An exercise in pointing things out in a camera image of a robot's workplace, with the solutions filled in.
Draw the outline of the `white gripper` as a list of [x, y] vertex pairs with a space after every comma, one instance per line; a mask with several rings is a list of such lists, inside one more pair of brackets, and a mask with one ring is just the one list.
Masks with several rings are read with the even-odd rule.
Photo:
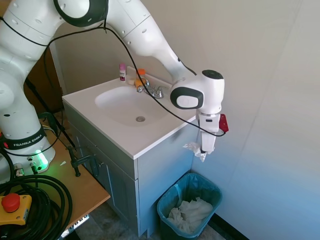
[[220, 114], [198, 115], [198, 123], [201, 128], [201, 154], [212, 152], [214, 150], [216, 137], [220, 130], [219, 121]]

